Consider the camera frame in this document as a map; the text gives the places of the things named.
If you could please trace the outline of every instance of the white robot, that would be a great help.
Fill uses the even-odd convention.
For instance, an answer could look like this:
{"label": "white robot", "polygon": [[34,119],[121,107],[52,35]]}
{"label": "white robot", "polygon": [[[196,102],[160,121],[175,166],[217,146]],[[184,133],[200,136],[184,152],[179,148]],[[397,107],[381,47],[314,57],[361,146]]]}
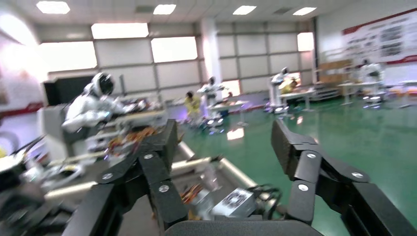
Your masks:
{"label": "white robot", "polygon": [[269,83],[269,112],[275,114],[285,113],[285,105],[282,104],[279,86],[284,82],[284,79],[289,75],[288,67],[284,67],[281,72],[272,77]]}
{"label": "white robot", "polygon": [[69,106],[62,127],[67,132],[74,133],[82,127],[95,127],[99,123],[106,123],[113,115],[123,115],[145,108],[144,101],[125,106],[113,99],[109,96],[113,87],[114,82],[110,74],[96,74],[91,83],[84,88],[84,92]]}
{"label": "white robot", "polygon": [[197,90],[197,93],[203,94],[206,97],[205,108],[208,115],[208,125],[211,127],[220,126],[223,124],[223,119],[220,117],[219,112],[211,112],[209,107],[215,106],[217,103],[216,94],[218,91],[226,89],[221,84],[215,83],[215,78],[211,77],[208,80],[208,84],[205,84],[201,89]]}
{"label": "white robot", "polygon": [[379,83],[371,88],[365,89],[368,91],[367,96],[363,98],[364,101],[370,103],[379,103],[384,100],[385,91],[380,89],[384,79],[384,70],[378,63],[370,63],[369,60],[363,60],[363,66],[359,71],[359,80],[363,83]]}

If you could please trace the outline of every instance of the epoxy floor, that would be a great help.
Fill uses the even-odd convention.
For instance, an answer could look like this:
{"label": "epoxy floor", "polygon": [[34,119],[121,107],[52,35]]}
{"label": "epoxy floor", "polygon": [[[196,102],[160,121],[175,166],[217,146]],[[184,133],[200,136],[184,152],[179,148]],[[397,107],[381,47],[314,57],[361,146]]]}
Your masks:
{"label": "epoxy floor", "polygon": [[[417,107],[397,109],[395,102],[364,109],[361,102],[340,106],[341,100],[313,104],[314,112],[298,112],[284,121],[293,132],[309,135],[326,152],[371,177],[394,205],[417,227]],[[270,146],[273,115],[260,110],[245,115],[248,127],[230,116],[221,134],[187,130],[185,142],[200,156],[223,154],[259,184],[284,191],[288,203],[291,182],[283,174]],[[338,213],[316,197],[313,227],[326,236],[348,236]]]}

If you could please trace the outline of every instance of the table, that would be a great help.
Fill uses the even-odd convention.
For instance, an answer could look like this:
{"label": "table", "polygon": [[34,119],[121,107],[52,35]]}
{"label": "table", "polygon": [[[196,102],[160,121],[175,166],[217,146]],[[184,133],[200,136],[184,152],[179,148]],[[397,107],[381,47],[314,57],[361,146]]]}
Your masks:
{"label": "table", "polygon": [[162,119],[166,117],[166,115],[167,115],[166,110],[144,111],[144,112],[139,112],[139,113],[133,113],[133,114],[119,117],[115,119],[114,121],[107,123],[106,126],[115,126],[122,122],[128,122],[128,121],[131,121],[133,125],[135,126],[147,125],[156,119]]}
{"label": "table", "polygon": [[409,107],[409,94],[408,94],[408,87],[411,86],[417,86],[417,80],[407,80],[407,81],[401,81],[400,85],[403,87],[403,91],[405,90],[405,94],[403,96],[403,105],[401,105],[399,108],[406,108]]}
{"label": "table", "polygon": [[338,85],[338,87],[343,88],[343,96],[345,97],[345,102],[342,104],[342,106],[352,104],[352,102],[349,100],[350,94],[348,93],[348,90],[350,88],[359,89],[359,88],[367,88],[367,87],[378,87],[380,84],[381,82],[365,82],[365,83],[360,83],[360,84],[345,83],[345,84]]}
{"label": "table", "polygon": [[221,104],[217,104],[215,106],[209,106],[208,110],[211,111],[211,112],[221,112],[221,111],[231,110],[231,109],[234,109],[234,108],[239,108],[240,121],[238,122],[238,125],[247,126],[248,124],[245,122],[244,114],[242,112],[243,105],[245,105],[247,103],[249,103],[249,101],[236,101],[236,102],[232,102],[232,104],[230,104],[230,105],[225,104],[225,103],[221,103]]}
{"label": "table", "polygon": [[286,93],[286,94],[282,94],[279,97],[281,99],[283,99],[284,104],[287,105],[287,100],[288,99],[294,99],[294,98],[299,98],[299,97],[304,97],[304,101],[305,101],[305,109],[303,111],[305,112],[312,112],[314,110],[310,109],[310,96],[314,93],[314,91],[307,91],[307,92],[291,92],[291,93]]}

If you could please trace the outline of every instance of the ceiling light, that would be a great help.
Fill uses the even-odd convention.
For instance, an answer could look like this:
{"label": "ceiling light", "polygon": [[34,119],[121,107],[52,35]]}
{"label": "ceiling light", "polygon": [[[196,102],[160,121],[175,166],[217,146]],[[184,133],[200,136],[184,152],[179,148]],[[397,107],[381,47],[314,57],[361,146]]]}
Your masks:
{"label": "ceiling light", "polygon": [[235,12],[233,12],[233,15],[247,15],[255,8],[256,6],[241,6],[238,9],[236,9]]}
{"label": "ceiling light", "polygon": [[317,9],[316,7],[305,7],[305,8],[302,8],[302,9],[296,11],[293,15],[295,15],[295,16],[307,15],[308,13],[310,13],[310,12],[316,10],[316,9]]}
{"label": "ceiling light", "polygon": [[66,14],[69,6],[64,1],[40,1],[36,4],[44,14]]}
{"label": "ceiling light", "polygon": [[176,6],[177,5],[175,4],[167,4],[167,5],[160,4],[155,7],[153,14],[154,15],[169,15],[174,11]]}

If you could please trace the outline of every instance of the wall panel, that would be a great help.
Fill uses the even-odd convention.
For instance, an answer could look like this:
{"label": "wall panel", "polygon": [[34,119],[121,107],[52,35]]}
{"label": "wall panel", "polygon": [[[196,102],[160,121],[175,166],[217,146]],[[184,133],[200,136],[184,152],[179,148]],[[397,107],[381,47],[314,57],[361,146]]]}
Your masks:
{"label": "wall panel", "polygon": [[288,67],[289,71],[299,71],[298,53],[273,55],[270,57],[272,72],[279,73],[282,68]]}
{"label": "wall panel", "polygon": [[263,35],[238,35],[239,55],[266,54],[267,47]]}
{"label": "wall panel", "polygon": [[152,66],[104,69],[103,71],[112,74],[115,80],[119,80],[120,75],[123,75],[126,92],[156,88]]}
{"label": "wall panel", "polygon": [[301,72],[301,84],[302,85],[313,84],[313,72],[312,71]]}
{"label": "wall panel", "polygon": [[236,58],[220,60],[223,80],[236,79],[238,77],[238,69],[236,64]]}
{"label": "wall panel", "polygon": [[298,50],[297,34],[270,34],[268,36],[270,53],[295,52]]}
{"label": "wall panel", "polygon": [[91,28],[81,26],[36,26],[37,36],[41,42],[62,42],[70,40],[92,40]]}
{"label": "wall panel", "polygon": [[242,77],[260,76],[268,74],[267,56],[240,58],[240,74]]}
{"label": "wall panel", "polygon": [[259,92],[268,90],[269,77],[259,77],[253,79],[242,80],[240,82],[244,93]]}
{"label": "wall panel", "polygon": [[199,86],[187,86],[182,88],[170,88],[170,89],[163,89],[161,90],[162,100],[173,100],[173,99],[181,99],[185,98],[185,94],[189,91],[194,93],[197,92]]}
{"label": "wall panel", "polygon": [[297,25],[295,23],[273,23],[268,22],[268,32],[295,32]]}
{"label": "wall panel", "polygon": [[161,88],[199,83],[197,61],[158,64],[158,78]]}
{"label": "wall panel", "polygon": [[233,36],[218,36],[219,56],[235,56],[235,42]]}
{"label": "wall panel", "polygon": [[301,69],[311,69],[313,67],[313,52],[302,52],[301,57]]}
{"label": "wall panel", "polygon": [[236,33],[262,33],[264,24],[262,23],[236,23]]}
{"label": "wall panel", "polygon": [[149,39],[98,40],[95,50],[100,66],[152,62]]}
{"label": "wall panel", "polygon": [[193,35],[192,24],[150,24],[149,34],[153,37],[170,35]]}

